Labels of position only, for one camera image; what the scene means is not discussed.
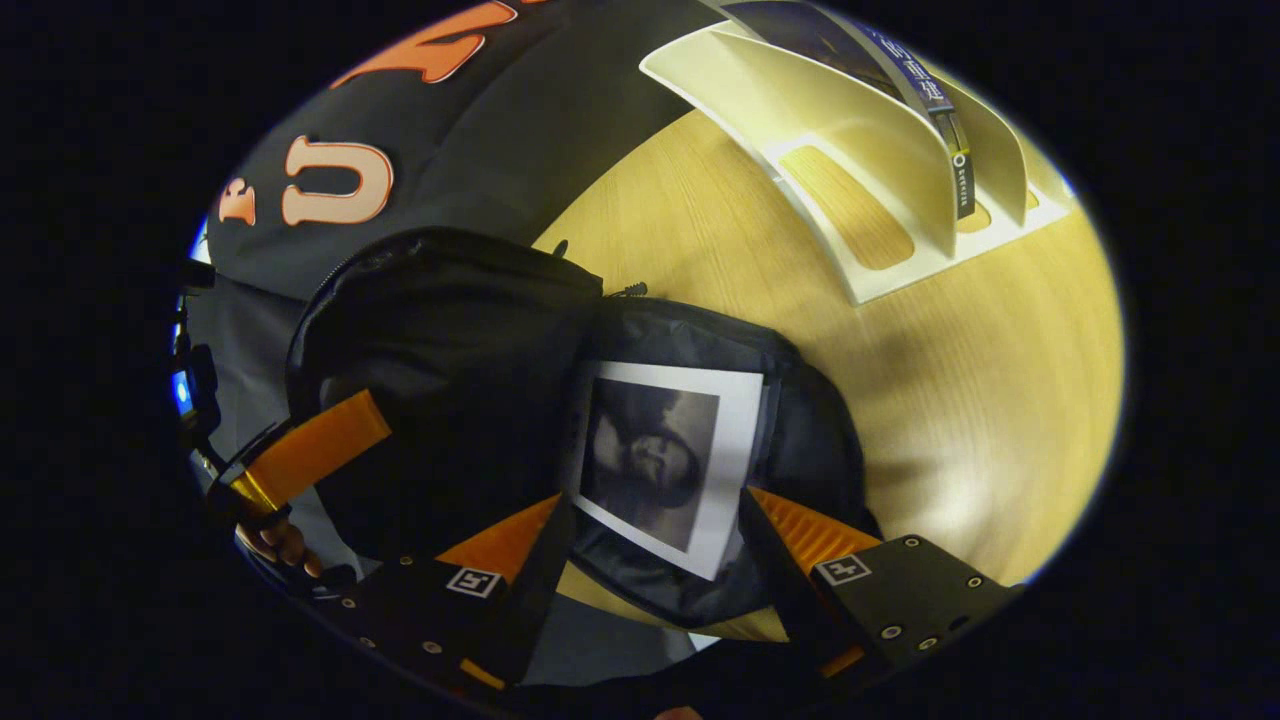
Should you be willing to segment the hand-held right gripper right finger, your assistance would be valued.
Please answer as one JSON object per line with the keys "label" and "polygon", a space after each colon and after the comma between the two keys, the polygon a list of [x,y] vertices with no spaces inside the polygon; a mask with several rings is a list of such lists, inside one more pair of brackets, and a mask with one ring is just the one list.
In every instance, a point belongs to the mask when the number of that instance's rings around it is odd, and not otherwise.
{"label": "hand-held right gripper right finger", "polygon": [[758,487],[744,543],[788,643],[832,682],[881,682],[955,644],[1018,600],[919,534],[877,539]]}

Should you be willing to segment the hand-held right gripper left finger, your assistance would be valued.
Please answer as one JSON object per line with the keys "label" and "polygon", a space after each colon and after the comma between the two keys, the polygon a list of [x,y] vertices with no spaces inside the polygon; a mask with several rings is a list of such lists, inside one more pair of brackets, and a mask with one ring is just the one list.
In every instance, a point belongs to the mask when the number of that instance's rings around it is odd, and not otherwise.
{"label": "hand-held right gripper left finger", "polygon": [[562,493],[452,548],[406,555],[325,603],[326,624],[443,693],[504,693],[532,659],[576,533]]}

